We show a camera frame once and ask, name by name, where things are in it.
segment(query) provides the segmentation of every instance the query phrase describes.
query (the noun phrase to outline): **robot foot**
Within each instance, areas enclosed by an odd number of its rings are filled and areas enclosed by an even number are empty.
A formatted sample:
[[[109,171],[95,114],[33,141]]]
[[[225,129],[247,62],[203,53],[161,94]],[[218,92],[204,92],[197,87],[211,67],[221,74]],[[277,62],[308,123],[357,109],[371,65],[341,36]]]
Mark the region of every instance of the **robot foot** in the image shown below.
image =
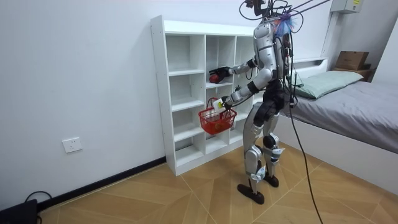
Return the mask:
[[[264,180],[266,182],[268,182],[268,184],[270,184],[273,187],[279,187],[279,180],[278,180],[278,178],[276,178],[276,176],[270,177],[270,176],[266,175],[264,177]]]
[[[264,204],[264,196],[262,193],[257,192],[257,194],[254,194],[251,190],[251,187],[245,186],[243,184],[239,184],[237,188],[241,194],[255,201],[257,204]]]

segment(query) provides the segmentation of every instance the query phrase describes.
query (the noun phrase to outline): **robot leg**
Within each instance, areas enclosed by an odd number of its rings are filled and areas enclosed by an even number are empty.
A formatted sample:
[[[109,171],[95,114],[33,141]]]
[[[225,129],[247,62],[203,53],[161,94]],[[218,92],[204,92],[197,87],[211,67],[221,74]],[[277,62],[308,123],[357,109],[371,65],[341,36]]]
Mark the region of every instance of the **robot leg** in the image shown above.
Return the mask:
[[[253,121],[261,103],[256,103],[249,113],[243,129],[244,167],[249,179],[249,186],[239,184],[238,191],[258,204],[264,203],[264,196],[257,191],[257,183],[265,178],[265,170],[261,168],[261,147],[256,145],[263,125],[256,126]]]
[[[273,133],[279,119],[279,113],[273,115],[271,119],[264,123],[262,139],[264,147],[262,151],[266,161],[267,173],[264,178],[271,186],[278,187],[279,181],[275,176],[275,165],[278,164],[279,157],[284,149],[279,148],[279,138]]]

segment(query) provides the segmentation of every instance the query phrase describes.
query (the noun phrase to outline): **white bookshelf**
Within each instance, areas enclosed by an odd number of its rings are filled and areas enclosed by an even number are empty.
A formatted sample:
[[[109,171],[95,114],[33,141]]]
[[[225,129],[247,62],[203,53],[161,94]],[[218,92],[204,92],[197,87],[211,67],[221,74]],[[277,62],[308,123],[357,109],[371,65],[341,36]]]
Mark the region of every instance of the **white bookshelf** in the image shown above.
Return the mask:
[[[230,95],[247,85],[235,75],[221,83],[208,81],[209,70],[238,65],[254,56],[253,27],[151,20],[160,112],[167,163],[180,175],[239,146],[254,98],[236,108],[233,128],[214,136],[200,126],[198,112],[209,98]]]

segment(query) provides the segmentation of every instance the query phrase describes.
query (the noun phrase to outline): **black baseboard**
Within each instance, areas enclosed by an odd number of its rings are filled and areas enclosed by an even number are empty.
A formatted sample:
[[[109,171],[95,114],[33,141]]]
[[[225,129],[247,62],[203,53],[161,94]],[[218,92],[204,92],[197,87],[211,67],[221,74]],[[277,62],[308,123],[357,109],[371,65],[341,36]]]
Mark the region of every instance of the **black baseboard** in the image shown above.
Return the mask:
[[[126,171],[121,172],[119,174],[116,174],[116,175],[113,175],[111,177],[105,178],[103,180],[99,180],[99,181],[97,181],[95,183],[86,185],[84,187],[80,187],[79,189],[72,190],[71,192],[68,192],[68,193],[65,193],[65,194],[61,194],[61,195],[56,196],[54,198],[45,200],[45,201],[40,202],[40,203],[37,204],[37,211],[41,212],[41,211],[43,211],[43,210],[45,210],[47,208],[50,208],[50,207],[52,207],[54,205],[58,205],[59,203],[66,202],[67,200],[73,199],[75,197],[79,197],[79,196],[81,196],[83,194],[87,194],[88,192],[91,192],[93,190],[100,189],[100,188],[105,187],[105,186],[107,186],[109,184],[115,183],[115,182],[117,182],[119,180],[123,180],[125,178],[128,178],[128,177],[130,177],[132,175],[138,174],[138,173],[140,173],[142,171],[145,171],[145,170],[150,169],[152,167],[155,167],[157,165],[161,165],[162,163],[165,163],[165,162],[166,162],[166,157],[161,157],[161,158],[156,159],[154,161],[147,162],[147,163],[145,163],[145,164],[143,164],[141,166],[137,166],[135,168],[126,170]]]

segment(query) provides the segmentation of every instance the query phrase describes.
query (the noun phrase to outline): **gray bedsheet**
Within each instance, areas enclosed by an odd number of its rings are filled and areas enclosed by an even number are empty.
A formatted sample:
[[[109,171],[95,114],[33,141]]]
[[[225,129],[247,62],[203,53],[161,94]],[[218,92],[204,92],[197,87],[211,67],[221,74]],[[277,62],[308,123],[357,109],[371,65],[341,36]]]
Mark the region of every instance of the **gray bedsheet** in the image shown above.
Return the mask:
[[[357,82],[316,101],[298,99],[294,118],[398,153],[398,90]]]

